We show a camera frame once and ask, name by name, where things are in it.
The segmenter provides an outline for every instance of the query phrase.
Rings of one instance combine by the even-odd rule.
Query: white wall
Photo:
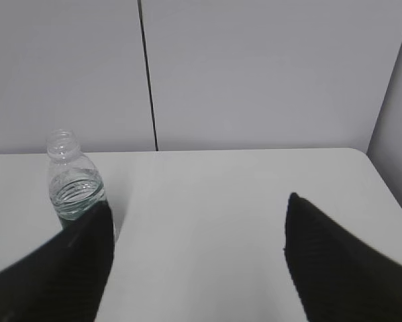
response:
[[[153,150],[136,0],[0,0],[0,152]]]
[[[161,150],[366,151],[402,0],[143,0]]]
[[[368,156],[402,206],[402,49]]]

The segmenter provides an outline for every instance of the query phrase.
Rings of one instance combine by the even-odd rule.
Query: table surface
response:
[[[293,191],[402,264],[402,210],[356,150],[88,155],[122,227],[97,321],[306,321],[283,254]],[[0,155],[0,270],[60,231],[47,166]]]

